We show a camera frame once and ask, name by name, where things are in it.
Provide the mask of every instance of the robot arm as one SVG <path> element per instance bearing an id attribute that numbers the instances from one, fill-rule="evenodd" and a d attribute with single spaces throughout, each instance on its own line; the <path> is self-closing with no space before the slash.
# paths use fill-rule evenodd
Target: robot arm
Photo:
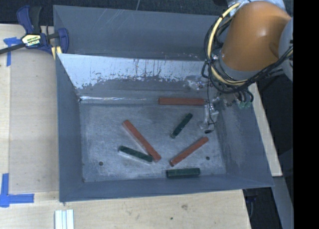
<path id="1" fill-rule="evenodd" d="M 239 5 L 232 5 L 218 18 L 205 40 L 206 77 L 222 93 L 246 90 L 250 84 L 278 71 L 293 54 L 293 19 L 272 3 L 247 3 L 221 25 Z M 229 26 L 228 33 L 221 42 L 219 35 L 225 26 Z"/>

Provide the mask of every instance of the red block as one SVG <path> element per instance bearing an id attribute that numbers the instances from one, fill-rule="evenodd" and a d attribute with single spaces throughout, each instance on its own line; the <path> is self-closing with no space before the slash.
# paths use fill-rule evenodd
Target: red block
<path id="1" fill-rule="evenodd" d="M 184 106 L 203 106 L 206 102 L 204 99 L 195 98 L 159 98 L 159 105 L 184 105 Z"/>
<path id="2" fill-rule="evenodd" d="M 203 137 L 200 140 L 198 140 L 195 144 L 191 145 L 189 148 L 187 148 L 185 151 L 183 151 L 181 154 L 175 156 L 173 159 L 170 160 L 170 165 L 173 167 L 182 160 L 184 160 L 187 156 L 192 154 L 194 151 L 196 151 L 198 148 L 200 148 L 202 145 L 204 145 L 208 141 L 207 137 Z"/>
<path id="3" fill-rule="evenodd" d="M 145 151 L 153 157 L 155 162 L 161 159 L 161 156 L 158 154 L 158 152 L 155 151 L 150 143 L 143 137 L 143 135 L 134 127 L 134 125 L 129 120 L 125 120 L 123 122 L 123 127 L 135 138 L 135 140 L 145 149 Z"/>

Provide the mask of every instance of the black cable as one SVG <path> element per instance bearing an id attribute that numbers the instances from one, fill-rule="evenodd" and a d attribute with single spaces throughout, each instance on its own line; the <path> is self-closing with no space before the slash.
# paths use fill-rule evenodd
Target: black cable
<path id="1" fill-rule="evenodd" d="M 224 85 L 224 87 L 228 88 L 228 90 L 222 90 L 220 88 L 217 87 L 217 89 L 223 93 L 235 93 L 238 91 L 242 91 L 242 90 L 247 90 L 248 86 L 251 85 L 252 83 L 264 78 L 265 76 L 267 76 L 267 74 L 269 74 L 274 68 L 278 67 L 286 58 L 287 55 L 293 50 L 293 47 L 291 46 L 280 58 L 279 60 L 277 60 L 275 63 L 270 64 L 269 66 L 265 67 L 264 69 L 260 70 L 257 74 L 255 74 L 254 76 L 250 77 L 249 79 L 247 79 L 242 85 L 238 86 L 238 87 L 234 87 L 231 84 L 225 84 L 222 83 Z M 213 66 L 213 64 L 211 63 L 211 61 L 208 62 L 209 68 L 212 66 L 214 69 L 215 67 Z M 213 77 L 212 77 L 212 73 L 211 70 L 208 70 L 209 72 L 209 77 L 211 82 L 214 84 L 213 81 Z"/>
<path id="2" fill-rule="evenodd" d="M 250 102 L 252 103 L 254 101 L 254 95 L 249 90 L 247 90 L 247 93 L 249 94 Z"/>
<path id="3" fill-rule="evenodd" d="M 213 120 L 213 118 L 211 118 L 211 114 L 210 114 L 210 98 L 209 98 L 209 81 L 207 83 L 207 98 L 208 98 L 208 114 L 209 114 L 209 118 L 212 121 L 211 123 L 207 122 L 208 125 L 214 125 L 214 129 L 215 130 L 215 121 Z"/>

